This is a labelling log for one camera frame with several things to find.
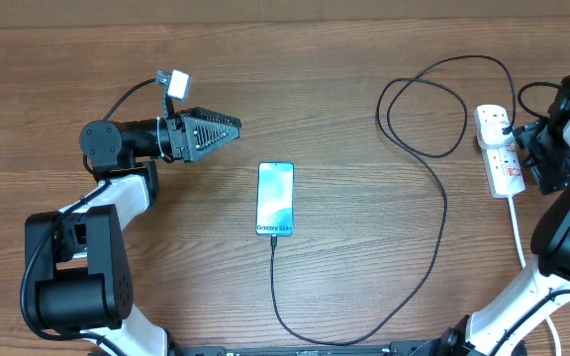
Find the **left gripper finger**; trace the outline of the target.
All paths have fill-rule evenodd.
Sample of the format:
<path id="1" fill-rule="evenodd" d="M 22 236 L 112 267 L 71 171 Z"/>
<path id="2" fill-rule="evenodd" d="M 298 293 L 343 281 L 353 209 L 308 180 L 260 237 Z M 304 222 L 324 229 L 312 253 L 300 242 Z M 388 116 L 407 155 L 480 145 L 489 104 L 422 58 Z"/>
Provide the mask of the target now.
<path id="1" fill-rule="evenodd" d="M 202 126 L 206 126 L 208 128 L 211 125 L 224 125 L 226 127 L 241 129 L 240 119 L 201 107 L 182 110 L 180 114 L 185 120 L 188 120 L 189 118 L 193 120 L 193 129 L 199 129 Z"/>
<path id="2" fill-rule="evenodd" d="M 193 129 L 193 120 L 184 120 L 186 143 L 189 158 L 186 162 L 195 162 L 222 148 L 240 137 L 240 129 L 224 125 L 202 126 Z"/>

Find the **white power strip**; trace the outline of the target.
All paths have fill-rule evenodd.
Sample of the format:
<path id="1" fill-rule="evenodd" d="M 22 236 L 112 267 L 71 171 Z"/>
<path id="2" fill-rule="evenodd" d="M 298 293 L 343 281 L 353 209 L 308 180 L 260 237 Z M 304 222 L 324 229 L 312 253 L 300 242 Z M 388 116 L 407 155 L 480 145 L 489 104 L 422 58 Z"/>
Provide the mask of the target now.
<path id="1" fill-rule="evenodd" d="M 501 123 L 510 126 L 506 109 L 498 105 L 480 105 L 475 109 L 473 116 L 476 131 L 481 123 L 487 125 Z M 493 198 L 507 199 L 525 190 L 515 141 L 496 149 L 482 149 L 481 147 L 480 149 Z"/>

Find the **blue Galaxy smartphone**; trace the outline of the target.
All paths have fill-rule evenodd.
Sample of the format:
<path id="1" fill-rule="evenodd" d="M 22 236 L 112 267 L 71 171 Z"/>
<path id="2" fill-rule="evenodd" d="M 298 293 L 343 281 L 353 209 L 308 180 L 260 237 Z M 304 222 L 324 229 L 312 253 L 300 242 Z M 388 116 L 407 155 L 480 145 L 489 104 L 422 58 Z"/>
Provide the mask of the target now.
<path id="1" fill-rule="evenodd" d="M 258 165 L 255 232 L 290 236 L 294 230 L 294 164 L 261 162 Z"/>

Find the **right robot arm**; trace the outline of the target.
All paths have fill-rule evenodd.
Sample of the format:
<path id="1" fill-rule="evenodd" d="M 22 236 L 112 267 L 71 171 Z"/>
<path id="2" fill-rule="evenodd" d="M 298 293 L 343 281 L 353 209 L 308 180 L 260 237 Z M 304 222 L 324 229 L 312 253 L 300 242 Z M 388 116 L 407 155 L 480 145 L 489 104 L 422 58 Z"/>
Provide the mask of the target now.
<path id="1" fill-rule="evenodd" d="M 531 257 L 516 278 L 480 311 L 461 319 L 439 338 L 415 349 L 417 355 L 524 355 L 523 339 L 570 302 L 570 75 L 555 85 L 545 115 L 506 138 L 495 109 L 475 112 L 484 162 L 498 169 L 516 192 L 522 169 L 531 171 L 540 192 L 559 196 L 541 217 L 530 241 Z"/>

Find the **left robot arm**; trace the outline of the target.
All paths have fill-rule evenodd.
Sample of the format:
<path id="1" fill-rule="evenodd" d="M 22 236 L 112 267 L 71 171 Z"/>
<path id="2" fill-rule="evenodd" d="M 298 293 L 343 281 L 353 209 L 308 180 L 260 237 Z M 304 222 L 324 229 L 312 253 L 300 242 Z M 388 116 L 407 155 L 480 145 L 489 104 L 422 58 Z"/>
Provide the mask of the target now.
<path id="1" fill-rule="evenodd" d="M 29 330 L 45 340 L 87 340 L 108 355 L 181 354 L 172 334 L 135 305 L 123 231 L 157 200 L 156 160 L 198 161 L 240 130 L 240 119 L 203 108 L 87 124 L 79 142 L 96 188 L 25 222 L 20 309 Z"/>

